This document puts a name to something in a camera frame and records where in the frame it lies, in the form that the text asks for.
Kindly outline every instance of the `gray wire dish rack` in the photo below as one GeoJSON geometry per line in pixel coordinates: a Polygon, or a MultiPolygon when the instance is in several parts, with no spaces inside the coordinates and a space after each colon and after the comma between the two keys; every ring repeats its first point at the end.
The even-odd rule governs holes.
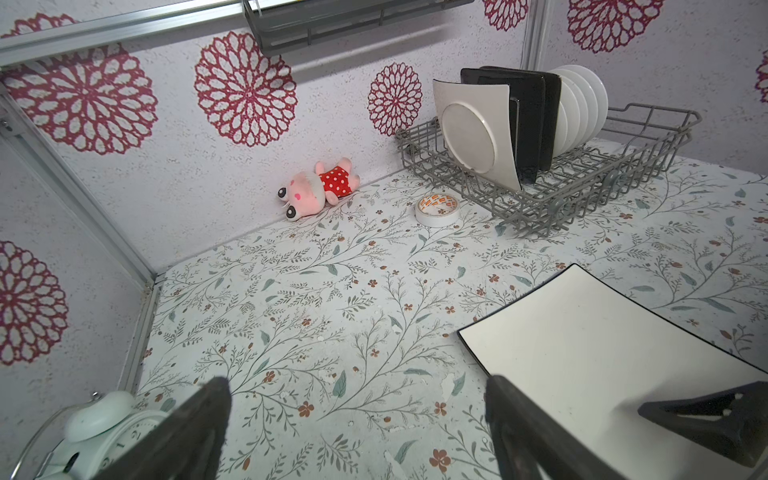
{"type": "Polygon", "coordinates": [[[567,230],[576,218],[667,171],[677,149],[690,142],[701,122],[696,111],[630,103],[609,108],[599,138],[623,144],[614,152],[584,145],[552,160],[534,184],[511,191],[455,161],[443,141],[437,118],[396,134],[403,166],[476,202],[525,237],[548,237],[567,230]]]}

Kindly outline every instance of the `black plate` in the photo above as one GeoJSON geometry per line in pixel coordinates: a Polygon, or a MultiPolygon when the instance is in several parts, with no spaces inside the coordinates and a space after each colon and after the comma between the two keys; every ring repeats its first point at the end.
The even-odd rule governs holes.
{"type": "Polygon", "coordinates": [[[515,168],[521,182],[534,183],[541,157],[546,90],[544,75],[495,68],[462,68],[462,83],[509,85],[509,127],[515,168]]]}
{"type": "MultiPolygon", "coordinates": [[[[481,69],[526,71],[515,70],[514,68],[489,66],[481,67],[481,69]]],[[[554,132],[558,127],[558,105],[560,105],[562,80],[560,79],[560,75],[546,71],[532,71],[531,73],[540,73],[544,75],[544,118],[541,126],[541,156],[538,158],[538,169],[540,171],[547,171],[552,166],[552,157],[554,156],[554,132]]]]}

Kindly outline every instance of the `stuffed toy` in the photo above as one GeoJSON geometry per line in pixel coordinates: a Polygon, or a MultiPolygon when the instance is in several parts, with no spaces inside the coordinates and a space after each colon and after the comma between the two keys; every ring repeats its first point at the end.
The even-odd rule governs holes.
{"type": "Polygon", "coordinates": [[[326,205],[337,205],[339,198],[346,197],[360,186],[360,177],[350,175],[352,161],[342,158],[338,165],[326,172],[323,162],[317,162],[315,171],[301,172],[293,177],[288,187],[277,191],[285,200],[288,211],[286,218],[296,221],[307,215],[318,214],[326,205]]]}

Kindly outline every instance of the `square plate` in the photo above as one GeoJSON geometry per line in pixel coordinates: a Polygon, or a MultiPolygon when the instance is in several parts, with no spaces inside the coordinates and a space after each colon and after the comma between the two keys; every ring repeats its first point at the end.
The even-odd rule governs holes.
{"type": "MultiPolygon", "coordinates": [[[[515,68],[484,66],[482,70],[499,71],[526,71],[515,68]]],[[[552,166],[554,157],[554,133],[558,126],[558,108],[560,104],[560,89],[562,80],[560,75],[549,73],[548,71],[531,71],[530,73],[540,73],[544,75],[544,118],[541,126],[541,156],[538,158],[538,169],[547,171],[552,166]]]]}
{"type": "Polygon", "coordinates": [[[509,137],[509,86],[434,80],[435,109],[445,146],[464,168],[520,190],[509,137]]]}
{"type": "Polygon", "coordinates": [[[509,86],[509,124],[518,177],[525,184],[536,181],[541,157],[546,83],[541,72],[463,68],[462,83],[509,86]],[[519,102],[519,113],[513,102],[519,102]]]}
{"type": "MultiPolygon", "coordinates": [[[[750,468],[638,414],[752,382],[751,366],[572,264],[459,330],[489,375],[502,375],[627,480],[747,480],[750,468]]],[[[768,459],[768,449],[757,465],[768,459]]]]}

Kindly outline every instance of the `red mandala print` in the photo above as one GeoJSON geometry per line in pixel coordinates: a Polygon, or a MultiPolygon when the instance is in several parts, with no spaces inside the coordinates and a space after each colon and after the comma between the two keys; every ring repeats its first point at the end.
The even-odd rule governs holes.
{"type": "MultiPolygon", "coordinates": [[[[67,15],[17,20],[12,35],[68,25],[67,15]]],[[[157,120],[152,80],[119,44],[32,61],[3,78],[54,141],[101,155],[140,147],[157,120]]]]}
{"type": "Polygon", "coordinates": [[[214,38],[195,71],[197,104],[222,137],[252,147],[288,131],[298,104],[296,82],[286,62],[265,57],[250,33],[214,38]]]}
{"type": "Polygon", "coordinates": [[[582,50],[611,51],[645,31],[664,0],[570,0],[568,31],[582,50]]]}
{"type": "Polygon", "coordinates": [[[371,82],[368,112],[376,130],[390,137],[413,124],[422,107],[422,82],[412,67],[393,63],[371,82]]]}
{"type": "Polygon", "coordinates": [[[761,93],[760,101],[768,103],[768,50],[763,52],[763,63],[755,71],[757,72],[755,88],[761,93]]]}
{"type": "Polygon", "coordinates": [[[485,16],[496,30],[518,26],[528,14],[528,0],[482,0],[485,16]]]}
{"type": "Polygon", "coordinates": [[[0,360],[31,362],[51,351],[67,328],[64,291],[45,263],[0,241],[0,360]]]}
{"type": "Polygon", "coordinates": [[[14,35],[23,35],[25,33],[32,33],[33,31],[48,30],[49,28],[72,25],[73,23],[77,22],[75,22],[69,15],[49,17],[45,13],[38,13],[34,18],[17,20],[13,24],[11,33],[0,35],[0,38],[12,37],[14,35]]]}

